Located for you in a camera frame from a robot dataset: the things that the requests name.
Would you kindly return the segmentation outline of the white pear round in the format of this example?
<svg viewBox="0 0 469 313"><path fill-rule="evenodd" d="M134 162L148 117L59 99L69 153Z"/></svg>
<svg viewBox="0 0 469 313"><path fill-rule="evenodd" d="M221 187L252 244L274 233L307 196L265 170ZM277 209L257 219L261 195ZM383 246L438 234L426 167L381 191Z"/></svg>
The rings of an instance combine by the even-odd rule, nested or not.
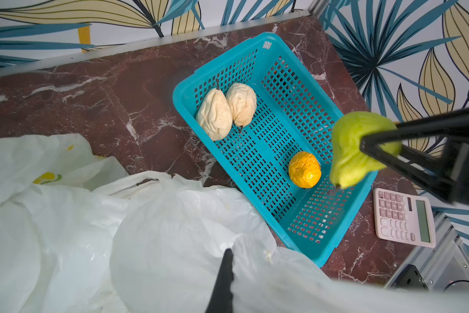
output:
<svg viewBox="0 0 469 313"><path fill-rule="evenodd" d="M237 127L248 126L257 109L257 95L248 85L234 83L226 94L226 99L232 110L233 122Z"/></svg>

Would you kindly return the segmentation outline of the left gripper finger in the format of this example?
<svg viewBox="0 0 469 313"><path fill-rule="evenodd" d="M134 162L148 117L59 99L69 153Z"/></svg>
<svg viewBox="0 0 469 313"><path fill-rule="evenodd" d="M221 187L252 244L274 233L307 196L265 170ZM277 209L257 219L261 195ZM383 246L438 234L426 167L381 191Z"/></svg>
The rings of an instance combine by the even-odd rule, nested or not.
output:
<svg viewBox="0 0 469 313"><path fill-rule="evenodd" d="M234 280L233 258L232 250L226 249L205 313L233 312L233 293L230 290Z"/></svg>

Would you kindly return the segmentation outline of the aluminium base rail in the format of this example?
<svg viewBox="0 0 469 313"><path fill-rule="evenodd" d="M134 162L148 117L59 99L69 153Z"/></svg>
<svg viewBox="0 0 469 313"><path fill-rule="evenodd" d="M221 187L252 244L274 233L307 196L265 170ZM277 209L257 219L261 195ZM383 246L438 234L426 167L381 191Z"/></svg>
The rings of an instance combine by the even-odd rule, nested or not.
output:
<svg viewBox="0 0 469 313"><path fill-rule="evenodd" d="M435 248L417 246L386 288L469 292L469 249L445 214L437 214L435 223Z"/></svg>

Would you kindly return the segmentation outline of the green pear front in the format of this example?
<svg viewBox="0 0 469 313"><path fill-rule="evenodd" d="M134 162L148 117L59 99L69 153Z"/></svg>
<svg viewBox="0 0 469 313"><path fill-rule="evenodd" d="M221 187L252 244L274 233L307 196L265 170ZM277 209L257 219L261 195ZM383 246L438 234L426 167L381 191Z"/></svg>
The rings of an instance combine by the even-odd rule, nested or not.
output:
<svg viewBox="0 0 469 313"><path fill-rule="evenodd" d="M331 183L347 189L360 183L367 174L386 168L385 164L361 152L361 141L369 134L396 128L393 121L373 112L351 112L339 119L332 129Z"/></svg>

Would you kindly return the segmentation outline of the orange pear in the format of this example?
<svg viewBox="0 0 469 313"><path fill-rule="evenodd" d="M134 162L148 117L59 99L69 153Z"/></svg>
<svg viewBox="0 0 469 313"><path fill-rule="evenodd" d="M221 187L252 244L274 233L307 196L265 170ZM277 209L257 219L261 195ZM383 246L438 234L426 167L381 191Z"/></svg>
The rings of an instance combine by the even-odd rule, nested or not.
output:
<svg viewBox="0 0 469 313"><path fill-rule="evenodd" d="M311 153L301 151L290 160L289 177L299 188L313 188L319 182L321 175L321 165Z"/></svg>

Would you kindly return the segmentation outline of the white lemon print bag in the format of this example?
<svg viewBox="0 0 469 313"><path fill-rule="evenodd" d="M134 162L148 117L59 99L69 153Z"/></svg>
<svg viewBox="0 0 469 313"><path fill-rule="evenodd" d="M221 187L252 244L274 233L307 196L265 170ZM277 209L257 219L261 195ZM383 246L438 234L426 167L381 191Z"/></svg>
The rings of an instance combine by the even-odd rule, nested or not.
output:
<svg viewBox="0 0 469 313"><path fill-rule="evenodd" d="M115 157L93 154L80 134L0 138L0 203L33 184L94 190L127 175Z"/></svg>

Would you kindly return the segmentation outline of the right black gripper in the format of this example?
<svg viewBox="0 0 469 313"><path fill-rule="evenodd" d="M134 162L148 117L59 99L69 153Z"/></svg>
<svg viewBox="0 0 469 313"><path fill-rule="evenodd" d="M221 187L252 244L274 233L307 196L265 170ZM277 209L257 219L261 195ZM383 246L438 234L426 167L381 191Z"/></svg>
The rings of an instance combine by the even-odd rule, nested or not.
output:
<svg viewBox="0 0 469 313"><path fill-rule="evenodd" d="M425 137L446 138L443 156L402 150L404 162L383 150L383 143ZM445 203L469 206L469 108L401 123L362 137L361 152L405 176Z"/></svg>

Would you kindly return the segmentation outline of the plain white plastic bag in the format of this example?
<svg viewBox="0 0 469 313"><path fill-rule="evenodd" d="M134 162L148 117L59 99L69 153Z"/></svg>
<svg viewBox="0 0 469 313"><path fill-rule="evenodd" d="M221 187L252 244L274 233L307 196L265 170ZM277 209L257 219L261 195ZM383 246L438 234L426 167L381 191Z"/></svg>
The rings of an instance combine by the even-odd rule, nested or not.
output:
<svg viewBox="0 0 469 313"><path fill-rule="evenodd" d="M234 312L469 312L469 293L330 280L237 190L143 173L89 191L0 178L0 312L204 312L234 254Z"/></svg>

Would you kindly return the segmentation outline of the white pear back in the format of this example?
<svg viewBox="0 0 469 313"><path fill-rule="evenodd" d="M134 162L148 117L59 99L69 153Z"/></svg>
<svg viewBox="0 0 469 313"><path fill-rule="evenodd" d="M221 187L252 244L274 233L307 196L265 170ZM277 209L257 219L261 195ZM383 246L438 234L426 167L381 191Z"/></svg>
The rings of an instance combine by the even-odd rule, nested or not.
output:
<svg viewBox="0 0 469 313"><path fill-rule="evenodd" d="M212 141L224 139L232 128L233 113L219 89L211 89L196 115L196 121Z"/></svg>

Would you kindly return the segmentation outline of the teal plastic basket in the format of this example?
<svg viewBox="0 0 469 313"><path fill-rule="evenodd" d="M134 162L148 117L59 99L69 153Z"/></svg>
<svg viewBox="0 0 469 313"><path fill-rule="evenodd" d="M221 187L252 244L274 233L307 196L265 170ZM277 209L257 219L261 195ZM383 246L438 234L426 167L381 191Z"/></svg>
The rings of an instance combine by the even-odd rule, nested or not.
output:
<svg viewBox="0 0 469 313"><path fill-rule="evenodd" d="M236 82L254 89L254 118L214 142L196 114L211 89L227 91ZM244 41L180 82L173 103L284 244L323 266L370 193L376 172L349 189L334 189L331 134L341 111L284 41L273 33ZM321 165L311 189L289 177L290 160L301 151Z"/></svg>

